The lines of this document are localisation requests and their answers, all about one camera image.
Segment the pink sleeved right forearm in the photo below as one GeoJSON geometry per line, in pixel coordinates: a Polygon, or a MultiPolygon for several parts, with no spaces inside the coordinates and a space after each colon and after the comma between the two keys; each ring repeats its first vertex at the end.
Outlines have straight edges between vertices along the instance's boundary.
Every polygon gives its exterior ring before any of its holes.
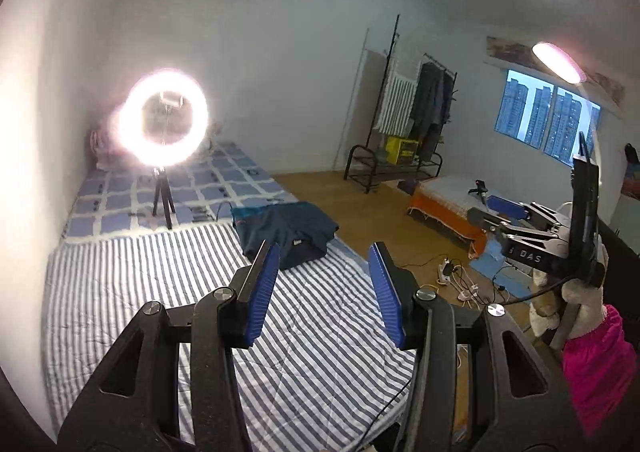
{"type": "Polygon", "coordinates": [[[638,358],[624,335],[623,319],[611,305],[591,332],[569,339],[563,373],[585,436],[592,438],[620,408],[638,372],[638,358]]]}

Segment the white gloved right hand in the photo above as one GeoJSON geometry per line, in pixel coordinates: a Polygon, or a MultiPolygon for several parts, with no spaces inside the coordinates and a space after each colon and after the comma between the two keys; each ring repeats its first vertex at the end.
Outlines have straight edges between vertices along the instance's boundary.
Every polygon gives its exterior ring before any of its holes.
{"type": "Polygon", "coordinates": [[[581,279],[571,279],[561,288],[550,290],[530,302],[529,324],[535,337],[542,337],[561,325],[560,299],[566,302],[567,307],[578,307],[566,340],[578,339],[593,332],[608,315],[608,309],[603,305],[602,287],[588,285],[581,279]]]}

